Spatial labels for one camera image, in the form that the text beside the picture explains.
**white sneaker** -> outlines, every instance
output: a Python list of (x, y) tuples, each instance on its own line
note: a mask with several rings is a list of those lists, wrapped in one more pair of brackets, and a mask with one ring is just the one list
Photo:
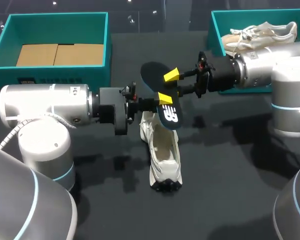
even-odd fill
[(225, 53), (234, 56), (236, 53), (256, 50), (277, 44), (294, 43), (297, 38), (297, 24), (271, 25), (265, 22), (259, 26), (248, 26), (243, 30), (230, 29), (231, 34), (221, 38)]
[(161, 126), (157, 113), (144, 111), (140, 136), (151, 155), (150, 186), (157, 191), (176, 191), (182, 186), (178, 135)]

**new balance logo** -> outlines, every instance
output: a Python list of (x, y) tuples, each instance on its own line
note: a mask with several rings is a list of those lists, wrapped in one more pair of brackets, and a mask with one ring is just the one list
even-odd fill
[(178, 122), (178, 115), (176, 114), (176, 108), (175, 107), (171, 107), (169, 105), (162, 105), (163, 107), (163, 113), (164, 113), (164, 117), (167, 121), (169, 122)]

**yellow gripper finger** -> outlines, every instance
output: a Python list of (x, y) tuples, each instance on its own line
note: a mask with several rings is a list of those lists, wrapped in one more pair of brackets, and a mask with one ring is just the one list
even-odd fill
[(179, 75), (180, 74), (179, 74), (178, 68), (175, 68), (163, 76), (164, 82), (171, 82), (171, 81), (179, 80)]
[(158, 92), (159, 105), (172, 104), (172, 97)]

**label on box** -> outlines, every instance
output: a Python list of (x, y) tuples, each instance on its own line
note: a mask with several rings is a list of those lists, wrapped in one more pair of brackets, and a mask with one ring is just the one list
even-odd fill
[(19, 84), (36, 84), (36, 80), (33, 77), (18, 77)]

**shoe laces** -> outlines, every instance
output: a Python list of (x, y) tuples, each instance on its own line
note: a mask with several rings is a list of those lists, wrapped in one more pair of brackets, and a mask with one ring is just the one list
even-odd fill
[(252, 25), (252, 26), (246, 27), (243, 30), (237, 30), (237, 29), (232, 29), (232, 28), (230, 29), (231, 34), (240, 35), (239, 40), (236, 44), (236, 47), (234, 48), (233, 51), (235, 51), (239, 47), (239, 44), (242, 40), (251, 40), (254, 37), (258, 37), (260, 35), (259, 33), (254, 32), (255, 27), (256, 26)]
[(152, 117), (151, 118), (148, 118), (148, 119), (143, 119), (141, 122), (140, 122), (140, 126), (142, 125), (142, 124), (148, 124), (149, 125), (149, 128), (152, 130), (152, 132), (154, 131), (154, 125), (153, 125), (153, 122), (154, 122), (154, 120), (155, 120), (155, 117), (156, 117), (156, 114), (154, 113), (153, 115), (152, 115)]

